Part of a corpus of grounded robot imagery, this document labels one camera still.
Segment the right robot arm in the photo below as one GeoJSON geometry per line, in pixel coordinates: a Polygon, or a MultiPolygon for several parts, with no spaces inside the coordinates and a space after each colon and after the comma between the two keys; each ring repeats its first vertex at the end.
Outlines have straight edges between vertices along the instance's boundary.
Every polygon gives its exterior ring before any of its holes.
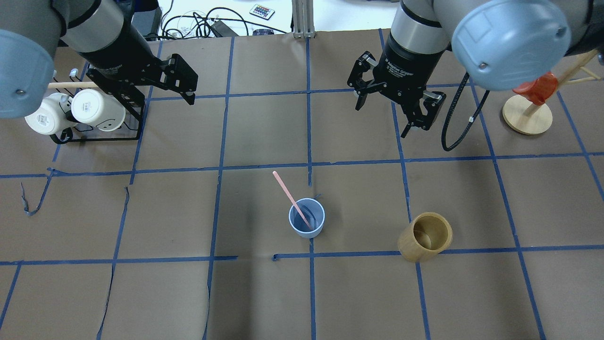
{"type": "Polygon", "coordinates": [[[401,105],[406,136],[434,122],[419,104],[446,49],[475,84],[505,91],[602,45],[601,0],[402,0],[373,76],[401,105]]]}

